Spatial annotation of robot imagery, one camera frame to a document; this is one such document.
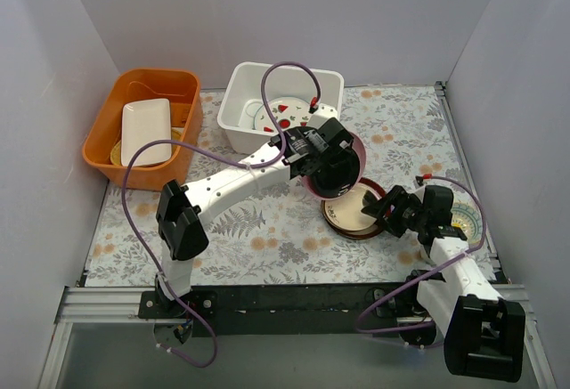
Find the cream small plate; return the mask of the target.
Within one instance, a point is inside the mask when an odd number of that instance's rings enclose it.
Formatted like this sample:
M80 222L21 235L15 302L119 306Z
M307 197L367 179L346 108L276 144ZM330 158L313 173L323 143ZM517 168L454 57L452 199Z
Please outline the cream small plate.
M371 186L357 183L344 196L326 200L323 213L328 222L342 231L364 231L372 227L376 219L361 212L362 199L367 191L379 199L378 193Z

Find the red rimmed cream plate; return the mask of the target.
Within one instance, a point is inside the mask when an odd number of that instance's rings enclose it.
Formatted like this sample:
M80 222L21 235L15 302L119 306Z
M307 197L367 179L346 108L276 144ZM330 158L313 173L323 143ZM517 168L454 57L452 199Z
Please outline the red rimmed cream plate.
M362 212L367 193L370 193L373 202L386 195L377 183L363 177L341 198L323 200L321 210L326 223L349 239L370 239L379 235L383 229L377 225L376 218Z

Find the watermelon pattern plate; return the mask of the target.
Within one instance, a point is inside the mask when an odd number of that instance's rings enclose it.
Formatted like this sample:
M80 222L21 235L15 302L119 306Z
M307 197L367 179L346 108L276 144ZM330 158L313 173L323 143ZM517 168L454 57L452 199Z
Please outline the watermelon pattern plate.
M269 101L268 104L273 117L282 130L306 126L311 117L310 104L296 97L281 97ZM275 125L271 121L264 104L256 112L253 127L255 130L266 134L276 133Z

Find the pink plate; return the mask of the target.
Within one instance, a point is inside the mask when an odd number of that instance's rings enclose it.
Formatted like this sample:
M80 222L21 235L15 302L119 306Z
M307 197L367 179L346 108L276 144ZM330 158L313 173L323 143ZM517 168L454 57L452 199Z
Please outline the pink plate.
M337 199L348 193L362 178L366 150L354 133L352 145L316 173L301 178L302 185L318 199Z

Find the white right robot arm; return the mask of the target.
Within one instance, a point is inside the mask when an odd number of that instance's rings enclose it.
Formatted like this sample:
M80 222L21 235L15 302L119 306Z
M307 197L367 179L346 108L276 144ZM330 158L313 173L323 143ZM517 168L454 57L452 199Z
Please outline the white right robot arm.
M396 237L417 233L435 265L384 298L405 290L409 313L428 312L444 335L444 361L451 374L516 383L522 374L525 311L480 271L467 236L452 223L453 202L452 190L438 185L422 185L413 193L396 185L382 199L364 196L364 214Z

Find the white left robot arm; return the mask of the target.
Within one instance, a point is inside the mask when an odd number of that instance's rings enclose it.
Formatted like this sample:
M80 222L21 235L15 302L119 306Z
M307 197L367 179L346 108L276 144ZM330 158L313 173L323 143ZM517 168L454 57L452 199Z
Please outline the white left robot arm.
M163 242L155 278L159 307L172 318L190 305L192 260L208 247L207 224L263 189L299 179L318 199L338 199L362 178L366 151L361 139L336 119L318 128L292 127L251 155L196 182L164 185L157 212Z

